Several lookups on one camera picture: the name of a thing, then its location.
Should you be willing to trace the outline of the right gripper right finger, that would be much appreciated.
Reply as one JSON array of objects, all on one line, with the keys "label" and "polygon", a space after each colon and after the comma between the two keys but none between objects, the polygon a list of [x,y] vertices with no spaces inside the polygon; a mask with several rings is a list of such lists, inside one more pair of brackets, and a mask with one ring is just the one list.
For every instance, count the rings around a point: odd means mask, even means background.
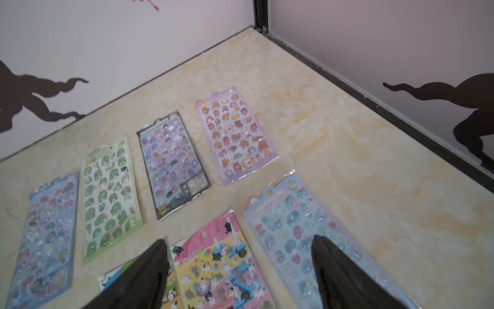
[{"label": "right gripper right finger", "polygon": [[330,239],[314,236],[311,255],[324,308],[405,308]]}]

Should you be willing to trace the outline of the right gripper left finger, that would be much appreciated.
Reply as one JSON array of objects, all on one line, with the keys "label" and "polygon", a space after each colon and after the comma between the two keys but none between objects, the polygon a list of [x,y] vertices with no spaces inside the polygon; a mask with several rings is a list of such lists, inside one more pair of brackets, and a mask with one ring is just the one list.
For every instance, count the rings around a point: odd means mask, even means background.
[{"label": "right gripper left finger", "polygon": [[161,308],[169,277],[168,247],[156,240],[85,308]]}]

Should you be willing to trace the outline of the panda sticker sheet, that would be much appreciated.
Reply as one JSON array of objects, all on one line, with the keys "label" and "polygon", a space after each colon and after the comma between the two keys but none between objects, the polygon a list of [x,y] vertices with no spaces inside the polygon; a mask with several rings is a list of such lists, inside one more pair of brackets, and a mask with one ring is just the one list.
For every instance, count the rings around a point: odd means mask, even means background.
[{"label": "panda sticker sheet", "polygon": [[[168,251],[167,259],[170,264],[168,271],[167,284],[165,287],[165,292],[162,300],[162,308],[183,308],[183,301],[181,300],[177,275],[175,269],[172,264],[172,255],[171,251]],[[102,292],[105,290],[110,284],[114,282],[130,265],[136,260],[136,257],[126,261],[125,263],[118,265],[114,269],[111,269],[101,275],[98,278],[99,288]]]}]

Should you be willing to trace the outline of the pink cat sticker sheet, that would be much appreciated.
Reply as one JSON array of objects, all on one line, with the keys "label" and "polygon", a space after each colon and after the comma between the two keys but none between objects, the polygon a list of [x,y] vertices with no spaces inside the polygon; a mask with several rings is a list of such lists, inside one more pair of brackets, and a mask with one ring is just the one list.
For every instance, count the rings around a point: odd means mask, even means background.
[{"label": "pink cat sticker sheet", "polygon": [[185,308],[275,308],[233,210],[171,247]]}]

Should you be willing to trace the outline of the green dinosaur sticker sheet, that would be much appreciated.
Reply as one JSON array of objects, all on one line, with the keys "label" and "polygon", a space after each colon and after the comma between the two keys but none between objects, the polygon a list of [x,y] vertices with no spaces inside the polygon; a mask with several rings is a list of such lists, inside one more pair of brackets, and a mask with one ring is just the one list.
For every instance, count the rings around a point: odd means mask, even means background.
[{"label": "green dinosaur sticker sheet", "polygon": [[143,220],[127,138],[88,154],[81,171],[86,265],[138,231]]}]

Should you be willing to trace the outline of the light blue sticker sheet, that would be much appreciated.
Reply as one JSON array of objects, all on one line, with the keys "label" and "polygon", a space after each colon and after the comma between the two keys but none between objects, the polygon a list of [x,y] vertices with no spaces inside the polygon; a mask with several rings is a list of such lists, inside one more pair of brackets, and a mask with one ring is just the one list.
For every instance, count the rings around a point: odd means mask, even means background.
[{"label": "light blue sticker sheet", "polygon": [[311,256],[316,235],[329,238],[407,308],[417,307],[297,175],[265,187],[250,200],[244,217],[299,308],[323,307]]}]

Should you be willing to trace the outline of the purple white sticker sheet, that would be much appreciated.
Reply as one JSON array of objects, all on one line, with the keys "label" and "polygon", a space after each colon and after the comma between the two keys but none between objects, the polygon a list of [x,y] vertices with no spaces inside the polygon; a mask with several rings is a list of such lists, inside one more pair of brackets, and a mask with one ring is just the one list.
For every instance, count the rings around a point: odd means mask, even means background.
[{"label": "purple white sticker sheet", "polygon": [[55,178],[29,196],[30,206],[6,308],[39,308],[69,288],[79,173]]}]

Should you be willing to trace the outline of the dark purple sticker sheet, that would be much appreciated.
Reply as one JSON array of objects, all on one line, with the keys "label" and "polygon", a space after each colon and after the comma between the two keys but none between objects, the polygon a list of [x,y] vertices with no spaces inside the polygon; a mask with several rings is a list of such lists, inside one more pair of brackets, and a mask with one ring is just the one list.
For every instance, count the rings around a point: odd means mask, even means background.
[{"label": "dark purple sticker sheet", "polygon": [[163,220],[211,187],[179,112],[137,132],[157,220]]}]

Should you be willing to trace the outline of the lilac 3D animal sticker sheet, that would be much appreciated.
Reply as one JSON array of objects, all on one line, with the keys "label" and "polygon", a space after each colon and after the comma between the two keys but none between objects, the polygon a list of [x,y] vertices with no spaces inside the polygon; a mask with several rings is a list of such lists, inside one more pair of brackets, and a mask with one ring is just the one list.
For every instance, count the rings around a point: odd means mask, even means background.
[{"label": "lilac 3D animal sticker sheet", "polygon": [[279,157],[235,86],[197,100],[195,108],[224,185],[233,184]]}]

